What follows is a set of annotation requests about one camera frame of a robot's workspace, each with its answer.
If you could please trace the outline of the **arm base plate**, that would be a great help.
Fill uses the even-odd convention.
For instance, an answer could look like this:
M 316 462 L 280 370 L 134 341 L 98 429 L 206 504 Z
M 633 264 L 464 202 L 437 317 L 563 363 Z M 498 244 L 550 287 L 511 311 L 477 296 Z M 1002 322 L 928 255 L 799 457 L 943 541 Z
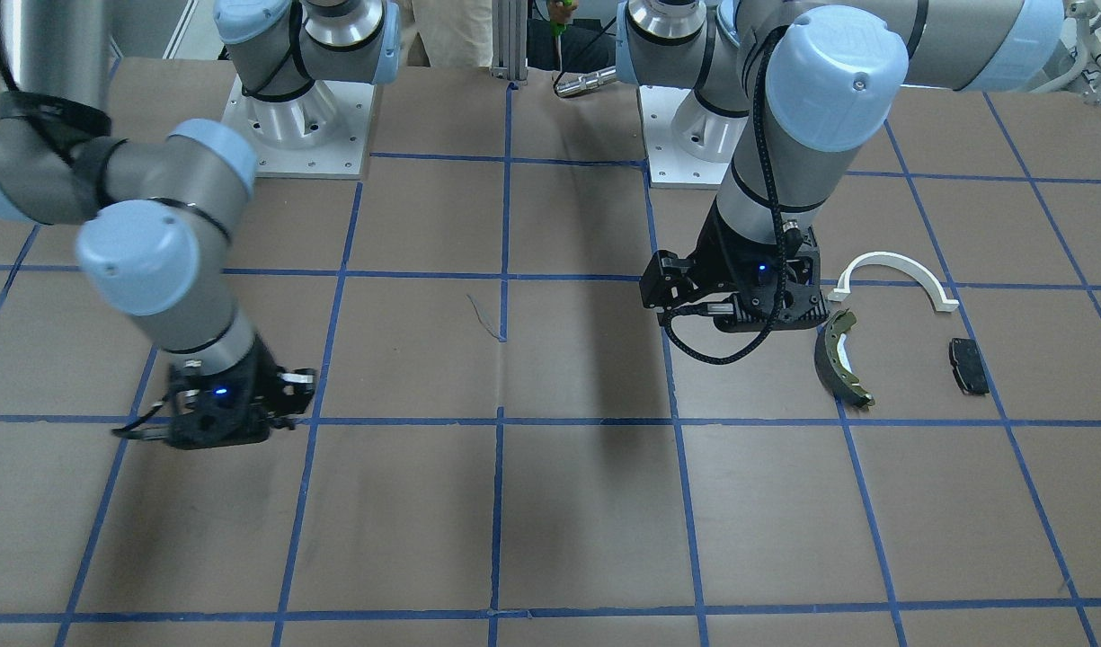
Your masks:
M 317 81 L 291 102 L 260 102 L 236 78 L 221 122 L 251 143 L 259 179 L 360 180 L 375 90 Z
M 693 90 L 678 87 L 641 86 L 639 103 L 650 184 L 662 189 L 717 189 L 746 116 L 719 116 Z

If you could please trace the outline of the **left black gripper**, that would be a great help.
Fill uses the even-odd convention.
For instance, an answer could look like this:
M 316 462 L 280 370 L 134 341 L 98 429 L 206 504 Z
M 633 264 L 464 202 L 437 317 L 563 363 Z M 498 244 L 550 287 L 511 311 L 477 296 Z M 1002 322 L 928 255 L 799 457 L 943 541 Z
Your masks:
M 820 249 L 809 226 L 791 235 L 791 257 L 784 306 L 773 328 L 810 329 L 829 318 L 820 276 Z M 640 278 L 645 307 L 673 311 L 706 296 L 724 292 L 727 310 L 715 312 L 722 332 L 757 332 L 767 319 L 777 287 L 777 253 L 773 244 L 759 244 L 735 234 L 711 206 L 688 257 L 659 250 Z

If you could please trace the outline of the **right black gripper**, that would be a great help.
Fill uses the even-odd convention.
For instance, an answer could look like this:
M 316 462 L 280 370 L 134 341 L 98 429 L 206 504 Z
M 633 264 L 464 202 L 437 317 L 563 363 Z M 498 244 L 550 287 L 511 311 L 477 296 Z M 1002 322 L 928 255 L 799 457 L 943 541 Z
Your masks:
M 295 429 L 294 417 L 315 397 L 314 368 L 287 371 L 255 337 L 235 366 L 216 374 L 168 368 L 171 423 L 164 443 L 193 450 L 265 441 L 274 429 Z

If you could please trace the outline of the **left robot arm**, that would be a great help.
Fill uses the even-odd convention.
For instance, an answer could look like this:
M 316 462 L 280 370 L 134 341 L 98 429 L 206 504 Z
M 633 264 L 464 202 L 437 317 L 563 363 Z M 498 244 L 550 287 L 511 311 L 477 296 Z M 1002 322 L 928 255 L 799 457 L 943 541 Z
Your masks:
M 1009 92 L 1062 30 L 1060 1 L 626 1 L 621 81 L 688 87 L 744 119 L 690 255 L 661 251 L 640 279 L 657 312 L 722 332 L 827 319 L 813 221 L 887 118 L 901 86 Z

